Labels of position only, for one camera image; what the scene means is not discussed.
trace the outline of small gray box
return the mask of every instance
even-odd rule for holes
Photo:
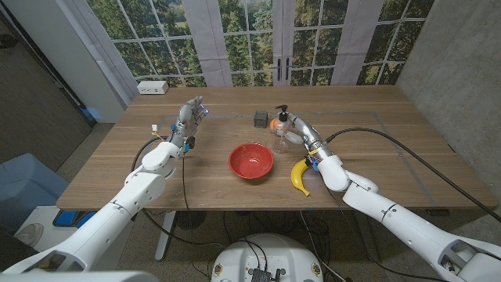
[[[256,114],[254,115],[254,127],[266,128],[267,124],[268,124],[268,112],[256,110]]]

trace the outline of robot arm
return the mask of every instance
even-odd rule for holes
[[[82,227],[61,244],[26,258],[9,267],[3,274],[20,274],[40,268],[50,271],[87,272],[114,242],[131,218],[156,200],[174,175],[174,163],[185,149],[186,140],[208,113],[196,97],[181,107],[178,120],[169,136],[142,159],[142,165],[131,172],[118,194]]]
[[[339,157],[330,151],[310,124],[293,114],[289,116],[303,134],[308,157],[316,160],[327,188],[345,192],[343,201],[346,204],[382,223],[429,263],[440,277],[453,282],[499,279],[501,247],[447,233],[379,195],[375,183],[343,169]]]

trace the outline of gray wall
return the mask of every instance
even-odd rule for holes
[[[501,1],[435,0],[397,86],[501,192]]]
[[[3,0],[98,122],[124,112],[110,84],[55,0]]]

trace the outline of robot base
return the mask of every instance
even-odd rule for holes
[[[323,281],[318,259],[297,241],[273,233],[253,234],[247,236],[247,240],[261,247],[266,257],[257,246],[250,244],[258,254],[258,258],[256,258],[256,254],[242,238],[241,241],[228,246],[218,256],[212,268],[212,282]]]

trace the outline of banana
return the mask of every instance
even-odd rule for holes
[[[298,188],[299,190],[303,191],[303,193],[307,196],[310,195],[310,193],[305,189],[303,186],[303,172],[305,172],[306,168],[306,159],[303,159],[302,161],[299,161],[293,168],[292,172],[290,172],[290,180],[292,181],[292,184],[294,187]]]

